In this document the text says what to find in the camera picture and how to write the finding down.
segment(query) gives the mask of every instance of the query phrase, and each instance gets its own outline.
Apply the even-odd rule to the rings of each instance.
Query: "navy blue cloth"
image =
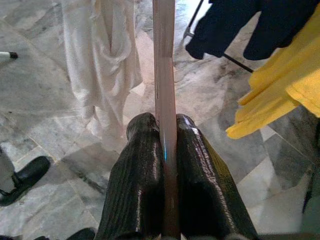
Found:
[[[185,49],[195,59],[204,53],[222,57],[240,29],[261,11],[243,56],[261,60],[288,46],[315,11],[320,0],[211,0]]]

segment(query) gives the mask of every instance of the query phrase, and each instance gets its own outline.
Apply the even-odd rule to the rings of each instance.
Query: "yellow garment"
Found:
[[[290,46],[255,71],[251,92],[239,100],[235,124],[226,132],[239,139],[302,104],[320,118],[320,4]]]

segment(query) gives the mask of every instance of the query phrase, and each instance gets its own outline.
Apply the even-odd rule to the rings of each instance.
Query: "clothing rack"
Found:
[[[196,19],[196,16],[197,16],[197,14],[198,14],[198,12],[199,12],[199,10],[200,10],[203,2],[204,2],[204,0],[200,0],[198,6],[196,7],[195,12],[194,12],[192,18],[191,18],[188,26],[186,27],[186,29],[185,29],[185,31],[184,31],[184,33],[183,33],[183,39],[185,39],[187,36],[193,37],[193,36],[195,35],[194,33],[191,32],[191,27],[192,27],[192,24],[194,23],[194,21],[195,21],[195,19]],[[227,55],[227,54],[225,54],[225,53],[223,53],[223,56],[224,56],[226,59],[230,60],[231,62],[237,64],[239,67],[241,67],[241,68],[243,68],[244,70],[248,71],[249,73],[253,73],[253,72],[254,72],[250,67],[248,67],[248,66],[242,64],[241,62],[235,60],[233,57],[231,57],[231,56],[229,56],[229,55]]]

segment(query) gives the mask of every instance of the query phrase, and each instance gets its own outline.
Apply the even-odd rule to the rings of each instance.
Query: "gray trousers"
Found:
[[[14,165],[0,148],[0,190],[10,193],[15,188],[12,180],[14,171]]]

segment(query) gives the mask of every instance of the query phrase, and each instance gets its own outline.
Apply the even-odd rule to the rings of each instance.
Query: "marble floor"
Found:
[[[227,163],[259,233],[298,232],[316,155],[317,119],[300,107],[269,126],[233,140],[237,100],[250,73],[225,58],[193,59],[183,33],[198,1],[176,0],[174,77],[178,113],[195,120]],[[208,9],[203,4],[196,20]],[[258,16],[227,49],[257,69],[265,61],[242,57]],[[131,90],[124,124],[154,112],[152,1],[135,2],[136,44],[143,83]],[[86,129],[75,109],[64,55],[59,0],[0,0],[0,46],[18,52],[0,62],[0,147],[16,170],[37,156],[52,157],[49,172],[16,203],[0,207],[0,235],[64,240],[100,222],[109,174],[120,154]]]

